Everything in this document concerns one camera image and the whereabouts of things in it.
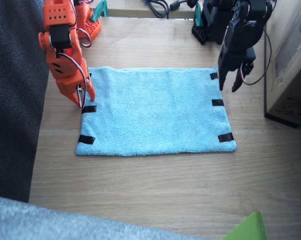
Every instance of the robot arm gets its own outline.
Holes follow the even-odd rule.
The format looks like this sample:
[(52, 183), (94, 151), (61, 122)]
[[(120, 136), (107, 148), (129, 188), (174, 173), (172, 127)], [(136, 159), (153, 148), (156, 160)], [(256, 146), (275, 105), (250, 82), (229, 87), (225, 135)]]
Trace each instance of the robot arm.
[(192, 33), (202, 45), (206, 41), (222, 44), (218, 58), (221, 91), (229, 71), (238, 70), (232, 92), (252, 71), (253, 46), (261, 39), (272, 11), (270, 0), (204, 0), (202, 12), (197, 3)]
[(253, 46), (261, 39), (272, 11), (272, 4), (266, 0), (237, 1), (218, 58), (221, 91), (229, 71), (237, 70), (233, 93), (241, 87), (245, 76), (251, 73), (256, 59)]
[[(90, 20), (91, 16), (93, 12), (85, 1), (44, 0), (46, 32), (38, 35), (41, 49), (47, 51), (47, 64), (60, 93), (81, 108), (85, 106), (86, 92), (92, 101), (95, 99), (91, 75), (80, 47), (80, 44), (90, 47), (101, 31), (100, 21)], [(88, 38), (90, 44), (83, 44), (79, 38)], [(83, 100), (79, 88), (84, 91)]]

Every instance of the green paper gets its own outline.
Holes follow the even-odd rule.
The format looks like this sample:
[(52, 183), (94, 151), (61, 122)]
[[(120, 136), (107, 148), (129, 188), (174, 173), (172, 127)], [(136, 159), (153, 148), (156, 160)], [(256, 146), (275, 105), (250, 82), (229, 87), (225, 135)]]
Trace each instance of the green paper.
[(222, 240), (269, 240), (262, 211), (252, 213)]

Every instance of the wooden tabletop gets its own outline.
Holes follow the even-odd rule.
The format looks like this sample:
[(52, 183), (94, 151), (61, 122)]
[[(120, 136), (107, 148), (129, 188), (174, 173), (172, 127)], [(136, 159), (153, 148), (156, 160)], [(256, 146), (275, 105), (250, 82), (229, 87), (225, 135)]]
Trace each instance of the wooden tabletop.
[[(89, 67), (217, 67), (220, 46), (200, 45), (191, 20), (109, 17), (101, 24), (83, 50)], [(264, 71), (263, 39), (255, 52), (248, 81)], [(269, 239), (301, 240), (301, 127), (265, 119), (263, 82), (231, 93), (234, 79), (229, 74), (222, 91), (234, 153), (79, 157), (81, 110), (50, 75), (30, 203), (212, 240), (262, 210)]]

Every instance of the cardboard box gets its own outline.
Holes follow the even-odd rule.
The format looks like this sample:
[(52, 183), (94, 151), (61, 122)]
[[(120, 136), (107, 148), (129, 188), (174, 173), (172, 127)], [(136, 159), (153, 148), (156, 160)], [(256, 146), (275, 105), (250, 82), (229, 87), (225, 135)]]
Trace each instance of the cardboard box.
[[(301, 0), (278, 0), (266, 31), (272, 57), (264, 83), (265, 117), (297, 127), (301, 124)], [(265, 66), (269, 57), (265, 38)]]

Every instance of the cable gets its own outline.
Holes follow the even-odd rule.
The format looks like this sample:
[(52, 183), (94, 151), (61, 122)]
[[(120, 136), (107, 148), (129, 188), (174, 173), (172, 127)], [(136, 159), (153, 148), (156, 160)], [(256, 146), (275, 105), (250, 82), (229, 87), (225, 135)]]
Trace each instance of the cable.
[(86, 4), (92, 4), (94, 2), (94, 0), (81, 0), (79, 1), (79, 3), (86, 3)]
[(73, 28), (76, 27), (76, 24), (77, 24), (77, 13), (76, 13), (76, 10), (75, 10), (75, 6), (74, 6), (74, 3), (73, 3), (73, 0), (69, 0), (69, 1), (70, 1), (71, 6), (72, 6), (72, 9), (73, 9), (73, 11), (75, 13), (75, 23), (74, 23), (74, 25), (70, 26), (70, 30), (71, 30), (71, 29), (73, 29)]
[(242, 71), (243, 63), (241, 64), (240, 69), (239, 69), (240, 70), (240, 76), (241, 76), (242, 82), (244, 84), (248, 85), (248, 86), (257, 84), (265, 76), (267, 70), (269, 69), (269, 66), (270, 66), (270, 63), (271, 63), (271, 58), (272, 58), (272, 44), (271, 44), (270, 36), (267, 34), (266, 30), (261, 25), (256, 24), (256, 26), (259, 26), (260, 28), (262, 28), (262, 30), (266, 34), (266, 37), (267, 37), (268, 42), (269, 42), (270, 53), (269, 53), (269, 60), (268, 60), (268, 64), (267, 64), (266, 70), (264, 71), (263, 75), (257, 81), (255, 81), (255, 82), (252, 82), (252, 83), (245, 82), (245, 79), (244, 79), (244, 76), (243, 76), (243, 71)]
[(79, 41), (79, 43), (80, 43), (84, 48), (89, 48), (90, 46), (92, 46), (92, 39), (91, 39), (91, 36), (87, 33), (87, 31), (85, 31), (85, 30), (82, 29), (82, 28), (77, 28), (76, 31), (82, 32), (82, 33), (85, 34), (86, 37), (89, 39), (89, 44), (84, 44), (84, 43), (82, 43), (81, 41)]
[[(186, 2), (187, 2), (187, 0), (183, 0), (183, 1), (180, 1), (179, 4), (186, 3)], [(173, 9), (168, 5), (168, 3), (167, 3), (165, 0), (146, 0), (146, 1), (145, 1), (145, 5), (146, 5), (146, 4), (149, 5), (149, 7), (150, 7), (151, 11), (153, 12), (153, 14), (154, 14), (157, 18), (159, 18), (159, 19), (162, 19), (162, 18), (165, 18), (165, 17), (167, 17), (167, 19), (169, 19), (169, 13), (170, 13), (171, 11), (173, 12), (173, 11), (175, 11), (176, 9), (179, 8), (179, 6), (178, 6), (176, 9), (173, 10)], [(162, 6), (162, 7), (164, 8), (164, 13), (160, 13), (159, 11), (157, 11), (157, 10), (154, 8), (153, 4), (158, 4), (158, 5)]]
[(81, 76), (84, 80), (84, 85), (85, 85), (83, 103), (80, 98), (80, 91), (79, 91), (80, 85), (79, 84), (76, 86), (76, 93), (77, 93), (77, 98), (78, 98), (78, 105), (81, 109), (83, 109), (85, 107), (85, 103), (86, 103), (86, 91), (87, 91), (87, 83), (86, 83), (86, 77), (85, 77), (84, 71), (81, 68), (81, 66), (71, 56), (68, 56), (67, 54), (62, 53), (62, 52), (59, 52), (58, 55), (64, 56), (65, 58), (70, 60), (78, 68), (79, 72), (81, 73)]
[(275, 2), (275, 5), (274, 5), (274, 7), (272, 8), (272, 13), (274, 12), (274, 9), (276, 8), (276, 4), (277, 4), (277, 0), (272, 0), (273, 2)]

